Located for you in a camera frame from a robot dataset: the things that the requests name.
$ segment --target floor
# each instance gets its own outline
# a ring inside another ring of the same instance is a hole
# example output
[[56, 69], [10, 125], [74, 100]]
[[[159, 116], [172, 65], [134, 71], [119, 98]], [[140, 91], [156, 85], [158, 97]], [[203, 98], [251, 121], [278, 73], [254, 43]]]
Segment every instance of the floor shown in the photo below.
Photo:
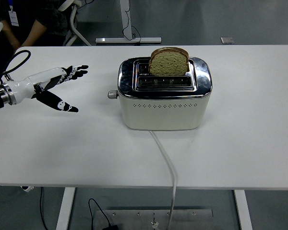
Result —
[[[288, 45], [288, 0], [142, 0], [131, 1], [130, 12], [141, 37], [162, 37], [164, 46], [221, 45], [222, 36], [231, 36], [236, 45]], [[77, 18], [78, 30], [92, 45], [96, 38], [123, 37], [119, 0], [95, 0]], [[74, 45], [84, 44], [77, 39]], [[21, 187], [0, 186], [0, 230], [43, 229], [40, 192], [40, 187], [27, 193]], [[56, 227], [63, 192], [44, 189], [49, 230]], [[246, 197], [254, 230], [288, 229], [288, 191], [246, 191]], [[171, 191], [78, 188], [70, 230], [90, 229], [89, 198], [103, 209], [162, 208], [169, 207]], [[240, 229], [232, 191], [178, 190], [176, 207], [210, 208], [217, 230]]]

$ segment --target black wire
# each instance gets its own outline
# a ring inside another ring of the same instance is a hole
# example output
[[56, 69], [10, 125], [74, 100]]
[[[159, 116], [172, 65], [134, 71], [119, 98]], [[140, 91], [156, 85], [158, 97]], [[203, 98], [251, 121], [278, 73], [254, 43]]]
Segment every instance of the black wire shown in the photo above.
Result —
[[[7, 66], [10, 64], [10, 62], [15, 58], [15, 57], [17, 57], [18, 55], [20, 55], [20, 54], [22, 54], [22, 53], [28, 53], [28, 56], [21, 62], [21, 63], [19, 63], [16, 67], [14, 67], [13, 69], [11, 69], [11, 70], [9, 70], [9, 71], [6, 71], [6, 68], [7, 68]], [[3, 72], [2, 73], [0, 73], [0, 76], [3, 76], [3, 75], [6, 75], [6, 74], [8, 74], [8, 73], [11, 73], [11, 72], [13, 72], [13, 71], [15, 71], [16, 69], [18, 69], [20, 66], [22, 66], [29, 58], [30, 58], [30, 56], [31, 56], [31, 52], [29, 51], [29, 50], [21, 50], [21, 51], [19, 51], [18, 53], [16, 53], [16, 54], [14, 54], [12, 57], [11, 57], [11, 59], [5, 64], [5, 66], [4, 66], [4, 70], [3, 70]]]
[[81, 6], [81, 7], [79, 7], [78, 9], [81, 9], [81, 8], [84, 7], [84, 6], [86, 6], [86, 5], [88, 5], [88, 4], [91, 4], [93, 1], [94, 1], [94, 0], [92, 0], [92, 1], [90, 1], [90, 2], [86, 2], [86, 0], [85, 0], [85, 4], [84, 4], [83, 6]]
[[[90, 198], [88, 200], [88, 207], [90, 208], [90, 213], [91, 213], [91, 230], [93, 230], [93, 214], [92, 214], [92, 210], [91, 210], [91, 206], [90, 206], [90, 201], [91, 200], [94, 200], [93, 198]], [[99, 206], [99, 204], [97, 203], [97, 201], [94, 200], [94, 202], [97, 204], [98, 208], [100, 209], [100, 211], [102, 212], [102, 214], [104, 214], [104, 216], [106, 217], [107, 221], [108, 221], [108, 224], [109, 224], [109, 227], [111, 227], [111, 224], [110, 224], [110, 221], [109, 219], [107, 218], [106, 214], [104, 213], [104, 211], [101, 209], [101, 207]]]
[[[125, 11], [126, 12], [126, 15], [127, 15], [127, 18], [128, 18], [128, 22], [127, 22], [127, 26], [125, 27], [125, 28], [123, 28], [123, 30], [122, 30], [122, 34], [123, 34], [123, 36], [128, 40], [128, 41], [131, 41], [131, 40], [134, 40], [135, 38], [136, 38], [136, 36], [135, 36], [135, 34], [132, 34], [132, 39], [129, 39], [129, 38], [127, 38], [126, 36], [125, 36], [125, 34], [124, 34], [124, 30], [129, 26], [129, 21], [130, 21], [130, 18], [129, 18], [129, 16], [128, 16], [128, 12], [130, 11], [130, 0], [129, 0], [129, 9], [127, 10], [127, 11]], [[140, 43], [140, 41], [141, 41], [141, 35], [140, 35], [140, 33], [139, 33], [139, 31], [134, 27], [134, 26], [131, 26], [131, 27], [133, 27], [137, 32], [138, 32], [138, 34], [139, 34], [139, 36], [140, 36], [140, 40], [137, 42], [137, 43]]]
[[46, 224], [45, 224], [45, 221], [44, 221], [44, 217], [43, 217], [43, 212], [42, 212], [42, 194], [43, 194], [43, 187], [41, 187], [41, 190], [40, 190], [39, 212], [40, 212], [40, 217], [42, 218], [42, 222], [43, 222], [44, 228], [46, 230], [48, 230], [47, 227], [46, 227]]

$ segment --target robotic hand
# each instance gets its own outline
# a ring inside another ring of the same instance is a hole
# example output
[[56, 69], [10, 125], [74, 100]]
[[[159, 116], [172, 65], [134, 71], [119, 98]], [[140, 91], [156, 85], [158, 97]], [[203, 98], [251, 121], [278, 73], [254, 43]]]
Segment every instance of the robotic hand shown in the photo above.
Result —
[[41, 103], [56, 110], [78, 112], [76, 107], [70, 106], [61, 98], [48, 90], [65, 81], [76, 80], [87, 73], [88, 66], [69, 66], [68, 68], [54, 68], [34, 74], [22, 81], [8, 80], [0, 85], [0, 108], [5, 104], [18, 104], [24, 98], [36, 98]]

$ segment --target power cord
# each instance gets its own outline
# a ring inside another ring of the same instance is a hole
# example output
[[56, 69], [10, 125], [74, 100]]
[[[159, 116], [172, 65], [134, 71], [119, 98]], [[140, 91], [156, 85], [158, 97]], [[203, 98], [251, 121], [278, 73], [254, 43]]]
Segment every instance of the power cord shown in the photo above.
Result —
[[88, 5], [88, 4], [91, 4], [93, 1], [94, 1], [94, 0], [92, 0], [92, 1], [90, 1], [90, 2], [86, 2], [86, 0], [85, 0], [85, 1], [84, 1], [84, 2], [85, 2], [84, 5], [81, 6], [81, 7], [79, 7], [78, 9], [81, 9], [81, 8], [84, 7], [84, 6], [86, 6], [86, 5]]
[[97, 203], [97, 201], [95, 201], [93, 198], [90, 198], [89, 200], [88, 200], [88, 207], [90, 208], [90, 213], [91, 213], [91, 230], [94, 230], [93, 229], [93, 220], [94, 220], [94, 218], [93, 218], [93, 214], [92, 214], [92, 210], [91, 210], [91, 205], [90, 205], [90, 201], [91, 200], [93, 200], [94, 202], [95, 202], [95, 204], [98, 206], [98, 208], [99, 208], [99, 210], [102, 212], [102, 214], [104, 214], [104, 216], [106, 217], [106, 219], [107, 219], [107, 221], [108, 221], [108, 227], [107, 228], [105, 228], [105, 229], [103, 229], [103, 230], [118, 230], [119, 228], [118, 228], [118, 226], [117, 225], [111, 225], [110, 224], [110, 221], [109, 221], [109, 219], [107, 218], [107, 216], [106, 216], [106, 214], [104, 213], [104, 211], [101, 209], [101, 207], [99, 206], [99, 204]]
[[[22, 54], [22, 53], [27, 53], [28, 56], [27, 56], [21, 63], [19, 63], [17, 66], [15, 66], [13, 69], [11, 69], [11, 70], [9, 70], [9, 71], [6, 71], [8, 65], [10, 64], [10, 62], [11, 62], [15, 57], [17, 57], [18, 55], [20, 55], [20, 54]], [[31, 56], [31, 52], [30, 52], [29, 50], [26, 50], [26, 49], [25, 49], [25, 50], [21, 50], [21, 51], [17, 52], [16, 54], [14, 54], [14, 55], [11, 57], [11, 59], [5, 64], [5, 66], [4, 66], [4, 68], [3, 68], [4, 71], [3, 71], [2, 73], [0, 73], [0, 76], [2, 76], [2, 75], [7, 75], [7, 74], [15, 71], [15, 70], [18, 69], [20, 66], [22, 66], [22, 65], [30, 58], [30, 56]]]
[[43, 211], [42, 211], [42, 195], [43, 195], [43, 189], [44, 189], [44, 187], [41, 187], [41, 190], [40, 190], [40, 199], [39, 199], [39, 212], [40, 212], [40, 217], [41, 217], [41, 219], [42, 219], [44, 228], [45, 228], [46, 230], [48, 230], [47, 227], [46, 227], [45, 221], [44, 221]]
[[[123, 30], [122, 30], [122, 34], [123, 34], [123, 36], [128, 40], [128, 41], [131, 41], [131, 40], [134, 40], [135, 38], [136, 38], [136, 35], [135, 34], [132, 34], [132, 39], [129, 39], [129, 38], [127, 38], [126, 36], [125, 36], [125, 34], [124, 34], [124, 30], [126, 29], [126, 28], [128, 28], [128, 26], [129, 26], [129, 21], [130, 21], [130, 18], [129, 18], [129, 16], [128, 16], [128, 12], [130, 11], [130, 0], [129, 0], [129, 9], [127, 10], [127, 11], [125, 11], [126, 12], [126, 15], [127, 15], [127, 18], [128, 18], [128, 22], [127, 22], [127, 26], [125, 27], [125, 28], [123, 28]], [[138, 34], [139, 34], [139, 36], [140, 36], [140, 40], [137, 42], [137, 44], [140, 44], [140, 42], [141, 42], [141, 35], [140, 35], [140, 33], [139, 33], [139, 31], [132, 25], [131, 27], [133, 27], [135, 30], [136, 30], [136, 32], [138, 32]]]
[[174, 203], [175, 203], [175, 196], [176, 196], [176, 187], [177, 187], [177, 175], [174, 169], [174, 165], [172, 163], [172, 161], [170, 160], [167, 152], [165, 151], [165, 149], [163, 148], [161, 142], [159, 141], [158, 137], [155, 135], [155, 133], [153, 131], [149, 131], [149, 133], [153, 136], [156, 144], [158, 145], [164, 159], [166, 160], [167, 164], [168, 164], [168, 168], [170, 169], [171, 175], [172, 175], [172, 181], [173, 181], [173, 192], [172, 192], [172, 203], [171, 203], [171, 208], [169, 211], [169, 219], [168, 219], [168, 225], [166, 230], [169, 230], [169, 227], [171, 225], [171, 221], [172, 221], [172, 215], [173, 215], [173, 210], [174, 210]]

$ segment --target white toaster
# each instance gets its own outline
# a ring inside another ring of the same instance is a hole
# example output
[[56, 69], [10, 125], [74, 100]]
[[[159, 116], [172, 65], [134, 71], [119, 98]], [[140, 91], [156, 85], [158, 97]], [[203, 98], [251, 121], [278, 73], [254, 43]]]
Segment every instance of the white toaster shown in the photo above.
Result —
[[118, 90], [123, 120], [139, 130], [186, 130], [202, 122], [212, 90], [208, 65], [189, 58], [184, 76], [157, 77], [148, 73], [150, 57], [130, 58], [120, 65]]

